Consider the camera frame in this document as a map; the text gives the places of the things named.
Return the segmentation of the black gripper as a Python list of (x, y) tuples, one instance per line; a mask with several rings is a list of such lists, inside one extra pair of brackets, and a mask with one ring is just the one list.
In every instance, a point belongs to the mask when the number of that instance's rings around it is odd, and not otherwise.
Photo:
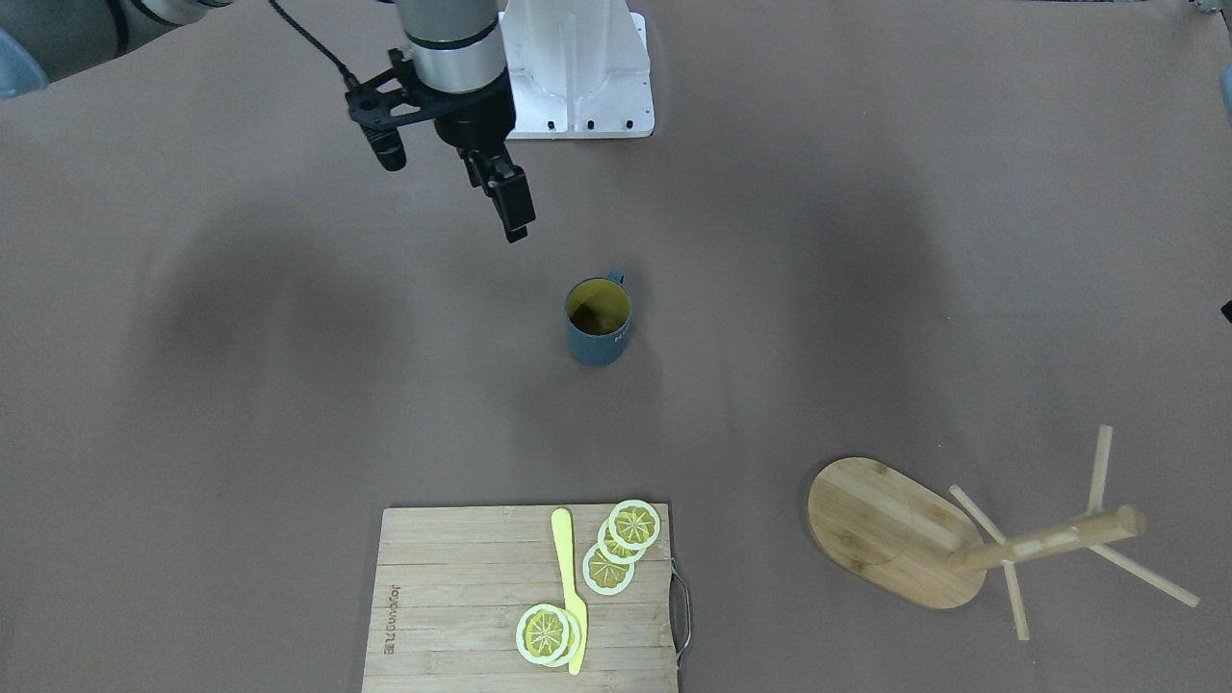
[(446, 105), (434, 118), (440, 141), (460, 150), (472, 187), (496, 208), (505, 239), (524, 240), (536, 215), (524, 168), (513, 162), (506, 146), (516, 123), (509, 73), (474, 92), (450, 95)]

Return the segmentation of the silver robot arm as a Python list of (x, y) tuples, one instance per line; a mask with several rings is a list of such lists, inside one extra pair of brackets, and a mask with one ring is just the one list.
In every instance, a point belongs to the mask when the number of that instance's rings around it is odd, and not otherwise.
[[(431, 123), (464, 164), (469, 185), (496, 208), (505, 239), (524, 240), (536, 212), (524, 168), (506, 146), (516, 109), (496, 2), (397, 1), (404, 44), (392, 48), (387, 69), (367, 80), (282, 2), (269, 7), (334, 67), (347, 117), (383, 169), (407, 166), (400, 128)], [(221, 1), (5, 1), (2, 97), (44, 90), (221, 9)]]

